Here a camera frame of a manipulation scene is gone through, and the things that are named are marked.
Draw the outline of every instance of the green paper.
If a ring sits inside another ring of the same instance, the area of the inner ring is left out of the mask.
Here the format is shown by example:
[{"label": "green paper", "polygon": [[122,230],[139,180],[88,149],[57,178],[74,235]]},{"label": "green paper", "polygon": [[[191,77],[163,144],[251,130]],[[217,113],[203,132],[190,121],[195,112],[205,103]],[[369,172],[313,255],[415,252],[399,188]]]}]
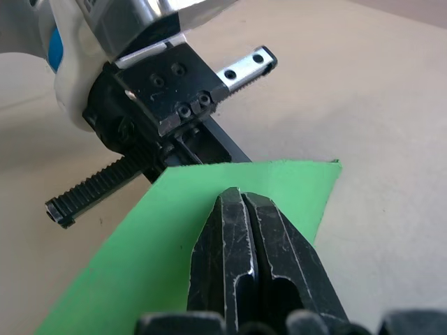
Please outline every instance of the green paper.
[{"label": "green paper", "polygon": [[74,280],[38,335],[131,335],[147,312],[185,311],[194,244],[217,196],[271,198],[313,242],[341,165],[300,161],[173,167]]}]

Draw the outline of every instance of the screw hole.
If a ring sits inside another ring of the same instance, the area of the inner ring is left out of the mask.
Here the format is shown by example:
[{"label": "screw hole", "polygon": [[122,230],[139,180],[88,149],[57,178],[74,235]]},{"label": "screw hole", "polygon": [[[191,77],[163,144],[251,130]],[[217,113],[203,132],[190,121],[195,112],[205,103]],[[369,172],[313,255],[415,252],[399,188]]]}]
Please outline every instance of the screw hole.
[{"label": "screw hole", "polygon": [[260,54],[255,54],[253,56],[253,60],[258,64],[262,64],[264,62],[264,58]]},{"label": "screw hole", "polygon": [[182,119],[188,119],[191,116],[191,110],[186,105],[180,105],[177,108],[177,113]]},{"label": "screw hole", "polygon": [[152,84],[155,87],[163,87],[163,86],[165,86],[165,81],[159,75],[152,75],[151,76],[151,81],[152,81]]},{"label": "screw hole", "polygon": [[233,70],[225,71],[225,77],[229,80],[234,80],[237,78],[236,72]]},{"label": "screw hole", "polygon": [[173,64],[170,69],[175,75],[178,75],[179,77],[186,74],[186,67],[182,64],[175,63]]},{"label": "screw hole", "polygon": [[202,93],[198,96],[198,101],[202,105],[202,107],[207,107],[211,105],[211,99],[206,93]]}]

